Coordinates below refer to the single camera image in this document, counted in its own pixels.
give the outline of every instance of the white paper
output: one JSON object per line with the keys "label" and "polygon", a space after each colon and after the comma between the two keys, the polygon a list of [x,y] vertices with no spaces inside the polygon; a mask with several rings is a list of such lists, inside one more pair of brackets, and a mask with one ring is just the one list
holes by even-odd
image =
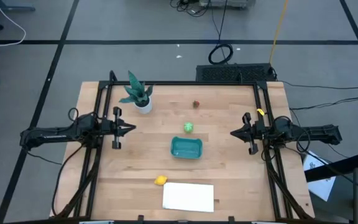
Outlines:
{"label": "white paper", "polygon": [[[312,153],[311,151],[309,152],[310,154],[318,157],[316,154]],[[322,162],[318,161],[312,156],[307,155],[305,160],[303,161],[303,170],[309,170],[322,165],[323,165]],[[317,195],[319,198],[323,199],[324,201],[327,201],[329,194],[333,189],[334,182],[335,182],[335,177],[331,177],[324,180],[317,180],[317,181],[309,182],[308,188],[313,194]]]}
{"label": "white paper", "polygon": [[194,212],[214,212],[214,186],[166,183],[162,207]]}

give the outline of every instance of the potted plant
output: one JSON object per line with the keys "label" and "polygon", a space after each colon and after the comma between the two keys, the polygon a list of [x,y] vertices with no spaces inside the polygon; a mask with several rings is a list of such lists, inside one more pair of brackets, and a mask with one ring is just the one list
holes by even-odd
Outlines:
{"label": "potted plant", "polygon": [[128,93],[127,98],[122,98],[119,100],[120,103],[135,103],[135,107],[139,109],[139,112],[142,114],[149,113],[153,106],[152,106],[152,93],[153,93],[153,86],[150,85],[147,90],[145,90],[145,83],[140,82],[137,80],[135,75],[128,71],[129,76],[129,83],[131,84],[132,88],[128,86],[124,86],[125,90]]}

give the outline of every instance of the teal bowl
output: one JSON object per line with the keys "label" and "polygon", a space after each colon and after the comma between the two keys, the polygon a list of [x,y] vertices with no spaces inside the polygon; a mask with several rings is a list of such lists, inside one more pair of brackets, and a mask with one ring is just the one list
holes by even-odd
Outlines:
{"label": "teal bowl", "polygon": [[173,137],[171,143],[171,154],[177,158],[199,159],[203,153],[203,142],[201,139],[188,139]]}

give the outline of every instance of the white pot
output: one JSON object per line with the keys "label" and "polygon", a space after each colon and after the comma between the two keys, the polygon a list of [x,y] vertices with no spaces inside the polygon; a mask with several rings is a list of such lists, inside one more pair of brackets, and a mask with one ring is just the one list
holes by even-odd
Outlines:
{"label": "white pot", "polygon": [[141,108],[141,107],[138,107],[135,103],[134,103],[134,105],[139,110],[139,112],[141,114],[148,114],[153,109],[152,96],[149,96],[149,103],[146,106]]}

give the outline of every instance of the green leaf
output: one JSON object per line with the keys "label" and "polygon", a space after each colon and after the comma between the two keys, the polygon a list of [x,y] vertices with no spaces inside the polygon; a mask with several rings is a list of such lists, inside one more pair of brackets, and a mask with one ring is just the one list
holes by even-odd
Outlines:
{"label": "green leaf", "polygon": [[134,97],[134,103],[139,103],[140,100],[139,100],[139,97]]}
{"label": "green leaf", "polygon": [[147,94],[145,94],[143,97],[139,98],[140,101],[146,101],[148,98]]}
{"label": "green leaf", "polygon": [[128,86],[124,86],[125,91],[127,91],[127,93],[129,94],[129,96],[134,96],[134,97],[139,97],[141,96],[141,93],[139,93],[139,91],[137,90],[133,90],[131,88],[129,88]]}
{"label": "green leaf", "polygon": [[146,95],[151,96],[153,93],[153,85],[150,85],[146,90]]}
{"label": "green leaf", "polygon": [[122,98],[119,100],[120,103],[133,103],[136,101],[136,98],[134,96],[128,96],[127,98]]}
{"label": "green leaf", "polygon": [[143,94],[146,94],[146,92],[144,91],[146,89],[146,82],[142,83],[142,90],[143,90]]}
{"label": "green leaf", "polygon": [[142,84],[140,84],[140,82],[137,80],[136,76],[131,71],[128,71],[128,76],[129,83],[131,84],[132,89],[143,93],[144,88],[142,87]]}

